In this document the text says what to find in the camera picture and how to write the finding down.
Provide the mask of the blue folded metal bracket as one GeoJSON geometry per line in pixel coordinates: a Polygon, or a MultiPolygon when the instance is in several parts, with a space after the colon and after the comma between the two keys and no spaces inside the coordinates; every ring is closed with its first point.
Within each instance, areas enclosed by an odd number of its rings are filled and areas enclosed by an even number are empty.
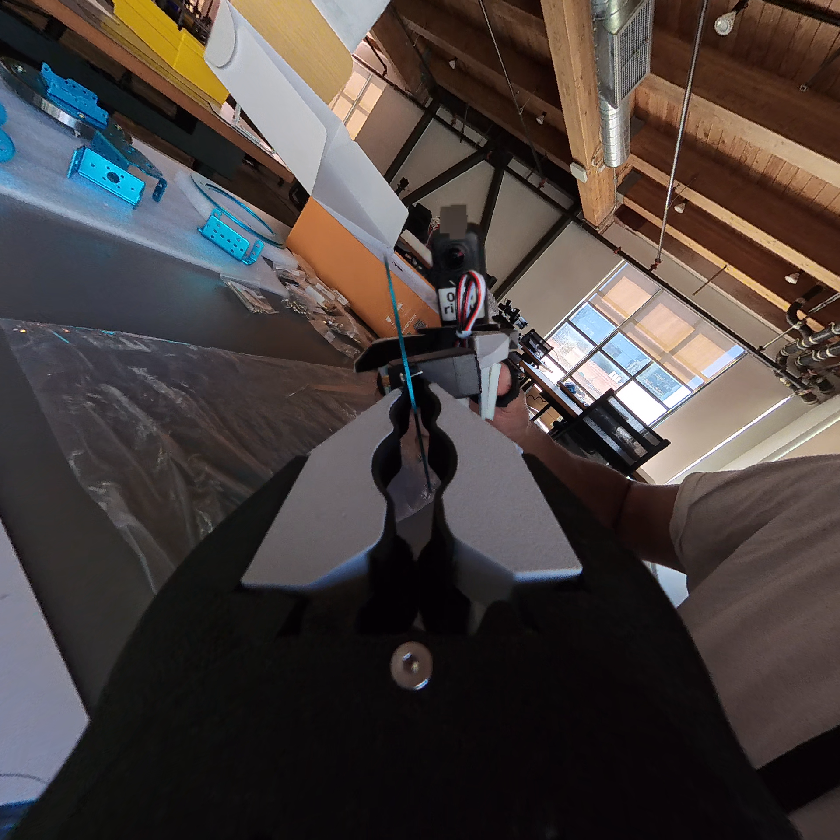
{"type": "Polygon", "coordinates": [[[58,76],[46,62],[42,63],[39,75],[50,102],[97,130],[107,129],[109,114],[100,107],[96,93],[70,78],[58,76]]]}

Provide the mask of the large paned window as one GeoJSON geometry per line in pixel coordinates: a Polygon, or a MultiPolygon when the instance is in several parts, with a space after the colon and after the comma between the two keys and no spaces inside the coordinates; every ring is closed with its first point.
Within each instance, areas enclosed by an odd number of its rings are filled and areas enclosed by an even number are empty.
{"type": "Polygon", "coordinates": [[[649,426],[744,355],[740,343],[627,262],[545,339],[553,383],[584,406],[614,392],[649,426]]]}

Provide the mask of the orange cardboard box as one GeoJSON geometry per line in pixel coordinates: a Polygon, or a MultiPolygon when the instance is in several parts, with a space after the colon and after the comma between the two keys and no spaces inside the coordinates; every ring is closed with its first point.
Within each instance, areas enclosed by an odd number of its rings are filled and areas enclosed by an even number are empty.
{"type": "Polygon", "coordinates": [[[394,251],[407,209],[330,108],[387,2],[220,2],[205,62],[309,194],[287,245],[382,338],[440,326],[394,251]]]}

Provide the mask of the silver air duct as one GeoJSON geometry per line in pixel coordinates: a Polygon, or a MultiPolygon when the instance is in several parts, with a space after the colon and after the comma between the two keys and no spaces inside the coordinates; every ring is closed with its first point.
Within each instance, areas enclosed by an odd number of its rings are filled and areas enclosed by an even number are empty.
{"type": "Polygon", "coordinates": [[[603,161],[618,168],[629,157],[631,102],[650,71],[654,1],[592,1],[595,72],[603,161]]]}

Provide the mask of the black pipe bundle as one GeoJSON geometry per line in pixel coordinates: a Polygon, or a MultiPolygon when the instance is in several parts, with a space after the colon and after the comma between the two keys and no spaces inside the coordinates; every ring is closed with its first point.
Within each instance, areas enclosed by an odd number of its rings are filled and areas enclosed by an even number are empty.
{"type": "Polygon", "coordinates": [[[782,346],[775,359],[781,369],[779,381],[808,406],[824,403],[839,393],[839,321],[818,330],[808,325],[812,312],[807,305],[825,291],[827,288],[818,283],[789,305],[785,319],[797,337],[782,346]]]}

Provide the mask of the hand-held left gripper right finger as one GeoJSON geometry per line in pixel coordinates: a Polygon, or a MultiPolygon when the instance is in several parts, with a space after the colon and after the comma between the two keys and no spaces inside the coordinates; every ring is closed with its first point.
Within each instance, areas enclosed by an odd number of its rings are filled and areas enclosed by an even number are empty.
{"type": "Polygon", "coordinates": [[[455,585],[469,623],[519,586],[577,580],[581,562],[519,447],[439,385],[436,427],[455,447],[455,473],[438,493],[454,539],[455,585]]]}

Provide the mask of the blue perforated flat bracket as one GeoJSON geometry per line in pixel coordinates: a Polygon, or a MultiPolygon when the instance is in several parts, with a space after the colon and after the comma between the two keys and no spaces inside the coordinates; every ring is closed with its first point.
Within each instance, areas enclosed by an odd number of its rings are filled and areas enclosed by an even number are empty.
{"type": "Polygon", "coordinates": [[[238,233],[224,221],[224,215],[218,207],[212,209],[204,224],[196,230],[205,240],[245,266],[254,265],[262,256],[265,246],[263,240],[256,238],[250,241],[238,233]]]}

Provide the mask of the yellow box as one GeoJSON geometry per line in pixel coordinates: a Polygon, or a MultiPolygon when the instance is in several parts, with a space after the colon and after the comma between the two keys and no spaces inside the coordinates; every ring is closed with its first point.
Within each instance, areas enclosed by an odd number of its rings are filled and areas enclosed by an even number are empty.
{"type": "Polygon", "coordinates": [[[221,105],[228,91],[204,58],[205,47],[152,1],[114,1],[114,13],[163,62],[209,99],[221,105]]]}

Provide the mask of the round metal turntable bearing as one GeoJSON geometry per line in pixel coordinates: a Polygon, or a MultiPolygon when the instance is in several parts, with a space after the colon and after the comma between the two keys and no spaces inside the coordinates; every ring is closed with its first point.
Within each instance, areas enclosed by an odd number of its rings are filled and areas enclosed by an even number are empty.
{"type": "Polygon", "coordinates": [[[91,140],[97,128],[86,115],[68,103],[49,98],[40,71],[15,58],[2,56],[1,76],[24,102],[63,125],[77,137],[91,140]]]}

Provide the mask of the person's right hand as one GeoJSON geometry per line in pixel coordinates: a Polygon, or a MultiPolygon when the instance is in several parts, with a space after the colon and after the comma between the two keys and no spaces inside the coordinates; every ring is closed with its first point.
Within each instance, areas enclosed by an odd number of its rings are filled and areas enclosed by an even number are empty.
{"type": "Polygon", "coordinates": [[[526,396],[519,392],[515,397],[497,399],[496,410],[490,424],[508,437],[515,445],[525,449],[533,431],[526,396]]]}

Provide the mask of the black metal rack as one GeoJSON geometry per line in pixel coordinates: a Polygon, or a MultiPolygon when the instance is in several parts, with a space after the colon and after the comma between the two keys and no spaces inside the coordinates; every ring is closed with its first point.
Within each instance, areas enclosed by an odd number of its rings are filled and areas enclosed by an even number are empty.
{"type": "Polygon", "coordinates": [[[568,421],[554,422],[549,436],[580,457],[635,475],[650,459],[670,446],[609,390],[568,421]]]}

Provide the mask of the white instruction sheet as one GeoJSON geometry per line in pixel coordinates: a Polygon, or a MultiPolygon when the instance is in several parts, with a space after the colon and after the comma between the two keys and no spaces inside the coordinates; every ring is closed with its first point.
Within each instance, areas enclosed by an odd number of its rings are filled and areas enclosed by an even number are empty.
{"type": "Polygon", "coordinates": [[[2,528],[2,817],[39,798],[87,724],[56,640],[2,528]]]}

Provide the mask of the pile of small screw bags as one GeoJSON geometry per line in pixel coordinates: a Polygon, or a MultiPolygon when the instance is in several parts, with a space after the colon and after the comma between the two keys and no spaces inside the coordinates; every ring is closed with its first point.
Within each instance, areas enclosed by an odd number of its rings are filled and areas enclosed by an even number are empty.
{"type": "Polygon", "coordinates": [[[237,300],[254,314],[273,316],[288,310],[304,318],[326,342],[351,360],[373,343],[374,337],[357,319],[348,303],[335,290],[303,268],[263,263],[269,277],[263,280],[238,280],[221,276],[237,300]]]}

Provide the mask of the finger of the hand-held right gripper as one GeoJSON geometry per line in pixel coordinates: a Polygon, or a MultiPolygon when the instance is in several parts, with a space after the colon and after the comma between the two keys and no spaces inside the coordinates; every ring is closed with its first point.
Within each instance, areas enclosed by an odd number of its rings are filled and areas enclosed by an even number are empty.
{"type": "Polygon", "coordinates": [[[479,368],[503,362],[519,347],[519,331],[474,332],[474,350],[479,368]]]}
{"type": "Polygon", "coordinates": [[[385,392],[405,381],[403,352],[409,373],[443,388],[453,397],[476,396],[476,351],[455,346],[454,334],[412,334],[379,339],[354,361],[357,373],[377,371],[385,392]]]}

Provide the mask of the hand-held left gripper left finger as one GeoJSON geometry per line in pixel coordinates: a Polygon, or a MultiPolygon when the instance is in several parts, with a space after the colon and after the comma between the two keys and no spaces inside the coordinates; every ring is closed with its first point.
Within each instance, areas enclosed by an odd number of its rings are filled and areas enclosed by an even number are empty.
{"type": "Polygon", "coordinates": [[[387,487],[412,417],[396,390],[315,447],[241,583],[316,598],[360,597],[360,629],[401,632],[417,619],[417,567],[396,533],[387,487]]]}

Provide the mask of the clear plastic bag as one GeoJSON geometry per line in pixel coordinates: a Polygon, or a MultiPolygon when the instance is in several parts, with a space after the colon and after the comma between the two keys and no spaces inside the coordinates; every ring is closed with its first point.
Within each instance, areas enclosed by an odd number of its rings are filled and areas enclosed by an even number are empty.
{"type": "Polygon", "coordinates": [[[154,592],[237,506],[381,395],[372,373],[2,320],[73,475],[154,592]]]}

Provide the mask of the blue legged perforated bracket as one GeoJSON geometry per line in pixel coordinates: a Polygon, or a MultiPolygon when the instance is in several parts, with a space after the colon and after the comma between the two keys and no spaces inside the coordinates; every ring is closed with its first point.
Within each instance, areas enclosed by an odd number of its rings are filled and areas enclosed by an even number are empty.
{"type": "Polygon", "coordinates": [[[126,130],[113,121],[106,129],[99,129],[91,139],[92,149],[101,157],[122,168],[126,172],[134,167],[139,172],[156,180],[152,198],[159,203],[167,186],[163,172],[133,144],[133,138],[126,130]]]}

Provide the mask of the person's right forearm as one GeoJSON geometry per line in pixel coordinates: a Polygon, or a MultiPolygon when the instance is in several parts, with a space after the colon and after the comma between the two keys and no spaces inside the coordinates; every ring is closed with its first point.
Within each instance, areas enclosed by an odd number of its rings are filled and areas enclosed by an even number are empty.
{"type": "Polygon", "coordinates": [[[640,560],[683,571],[670,534],[679,489],[631,480],[573,455],[526,417],[508,435],[541,460],[640,560]]]}

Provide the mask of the blue round metal plate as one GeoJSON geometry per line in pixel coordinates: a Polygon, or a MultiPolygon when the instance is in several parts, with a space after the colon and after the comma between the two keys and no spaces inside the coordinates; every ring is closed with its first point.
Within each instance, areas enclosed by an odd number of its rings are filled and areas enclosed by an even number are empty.
{"type": "Polygon", "coordinates": [[[390,299],[391,299],[392,309],[393,309],[394,324],[395,324],[395,328],[396,328],[396,337],[397,337],[397,342],[398,342],[398,346],[399,346],[399,350],[400,350],[400,354],[401,354],[401,359],[402,359],[403,382],[404,382],[404,386],[406,388],[406,391],[407,391],[407,394],[409,396],[409,400],[410,400],[410,403],[411,403],[414,426],[415,426],[415,433],[416,433],[416,441],[417,441],[419,454],[421,456],[421,461],[422,461],[422,465],[423,465],[423,472],[424,472],[424,477],[425,477],[425,481],[426,481],[426,487],[427,487],[427,490],[428,490],[429,494],[432,495],[434,493],[434,489],[433,489],[433,486],[432,486],[432,480],[431,480],[430,471],[429,471],[428,462],[427,462],[426,446],[425,446],[425,443],[424,443],[424,437],[423,437],[423,432],[422,432],[421,423],[420,423],[420,416],[419,416],[419,412],[417,410],[417,399],[416,399],[416,396],[415,396],[414,385],[413,385],[413,374],[411,372],[411,367],[410,367],[407,352],[406,352],[403,326],[402,326],[402,322],[400,320],[400,315],[399,315],[399,311],[398,311],[398,307],[397,307],[396,293],[395,293],[395,289],[394,289],[394,285],[393,285],[393,279],[392,279],[391,268],[390,268],[390,260],[386,256],[383,257],[383,266],[385,268],[386,282],[387,282],[388,291],[389,291],[389,294],[390,294],[390,299]]]}

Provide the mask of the thin metal ceiling pipe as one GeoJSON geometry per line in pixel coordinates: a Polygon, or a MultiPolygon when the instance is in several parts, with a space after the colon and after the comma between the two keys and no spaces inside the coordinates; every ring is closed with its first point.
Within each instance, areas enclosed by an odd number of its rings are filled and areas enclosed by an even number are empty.
{"type": "Polygon", "coordinates": [[[684,133],[686,129],[686,122],[688,118],[688,113],[690,110],[690,102],[692,97],[692,89],[694,86],[694,77],[697,68],[697,61],[700,52],[702,37],[704,35],[704,30],[706,26],[708,8],[709,8],[709,1],[702,1],[700,4],[700,11],[698,14],[698,20],[696,25],[696,32],[692,43],[692,50],[690,55],[690,63],[688,72],[686,75],[686,85],[684,88],[684,96],[681,102],[681,110],[679,114],[679,123],[677,129],[677,135],[675,138],[675,148],[673,153],[673,159],[670,168],[670,174],[668,178],[667,190],[666,190],[666,198],[665,198],[665,206],[664,212],[660,224],[659,229],[659,237],[658,237],[658,245],[656,256],[654,259],[653,264],[651,265],[650,269],[652,271],[656,271],[658,267],[661,265],[662,255],[664,250],[665,244],[665,234],[668,222],[668,216],[670,208],[672,207],[674,197],[675,197],[675,187],[676,187],[676,174],[679,164],[679,155],[681,152],[681,146],[684,138],[684,133]]]}

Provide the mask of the white foam sheet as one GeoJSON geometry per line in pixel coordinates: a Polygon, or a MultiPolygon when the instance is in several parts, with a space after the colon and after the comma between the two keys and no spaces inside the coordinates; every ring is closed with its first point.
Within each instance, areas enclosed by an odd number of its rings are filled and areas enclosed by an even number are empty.
{"type": "Polygon", "coordinates": [[[87,142],[67,126],[18,96],[2,81],[2,105],[7,119],[2,129],[14,143],[14,156],[1,169],[2,198],[36,207],[118,240],[172,256],[237,282],[266,290],[279,286],[265,259],[244,265],[203,237],[214,206],[193,182],[193,173],[177,161],[135,141],[167,182],[160,202],[152,195],[155,179],[146,184],[141,202],[133,207],[79,174],[67,176],[72,155],[87,142]]]}

